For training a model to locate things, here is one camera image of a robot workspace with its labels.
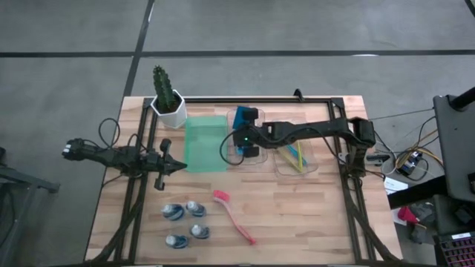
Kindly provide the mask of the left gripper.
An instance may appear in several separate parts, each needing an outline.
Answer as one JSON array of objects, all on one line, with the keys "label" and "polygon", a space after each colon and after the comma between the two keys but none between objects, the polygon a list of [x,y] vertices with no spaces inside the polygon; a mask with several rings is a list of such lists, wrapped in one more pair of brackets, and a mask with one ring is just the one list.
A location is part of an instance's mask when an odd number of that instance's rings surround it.
[{"label": "left gripper", "polygon": [[180,162],[174,159],[172,156],[168,156],[170,146],[171,140],[163,139],[160,143],[161,154],[156,152],[154,148],[151,148],[146,154],[146,170],[148,172],[158,173],[158,178],[156,178],[154,182],[154,187],[158,191],[164,190],[165,184],[163,181],[163,176],[166,175],[167,171],[169,174],[173,174],[176,171],[181,171],[187,168],[184,162]]}]

